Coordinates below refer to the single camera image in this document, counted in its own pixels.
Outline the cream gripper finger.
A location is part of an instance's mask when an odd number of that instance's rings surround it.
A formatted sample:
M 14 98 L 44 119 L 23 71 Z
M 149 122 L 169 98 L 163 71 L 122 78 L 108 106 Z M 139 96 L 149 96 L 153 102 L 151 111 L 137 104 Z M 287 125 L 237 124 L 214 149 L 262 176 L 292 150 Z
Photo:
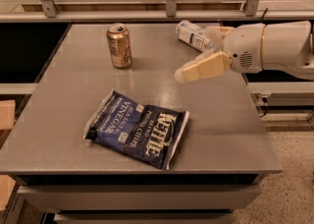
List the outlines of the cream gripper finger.
M 214 41 L 217 45 L 223 45 L 224 37 L 230 33 L 234 27 L 207 27 L 205 29 L 206 36 Z
M 219 77 L 231 68 L 231 58 L 222 51 L 206 50 L 194 60 L 178 68 L 174 78 L 178 83 L 189 83 L 198 80 Z

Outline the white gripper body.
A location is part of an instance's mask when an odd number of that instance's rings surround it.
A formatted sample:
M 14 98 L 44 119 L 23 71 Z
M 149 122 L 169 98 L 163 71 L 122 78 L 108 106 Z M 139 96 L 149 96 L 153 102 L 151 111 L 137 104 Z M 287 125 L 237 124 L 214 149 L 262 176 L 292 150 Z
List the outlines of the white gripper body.
M 262 71 L 261 45 L 264 24 L 239 26 L 224 37 L 224 51 L 231 57 L 231 69 L 238 73 Z

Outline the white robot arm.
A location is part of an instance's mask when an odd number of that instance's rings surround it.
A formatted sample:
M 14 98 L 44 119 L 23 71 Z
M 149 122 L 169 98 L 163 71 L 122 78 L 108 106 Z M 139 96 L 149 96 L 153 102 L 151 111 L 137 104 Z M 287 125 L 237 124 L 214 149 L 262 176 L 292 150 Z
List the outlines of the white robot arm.
M 179 83 L 219 77 L 228 70 L 246 74 L 275 70 L 314 80 L 313 28 L 308 21 L 237 28 L 202 28 L 182 21 L 176 36 L 200 51 L 175 71 Z

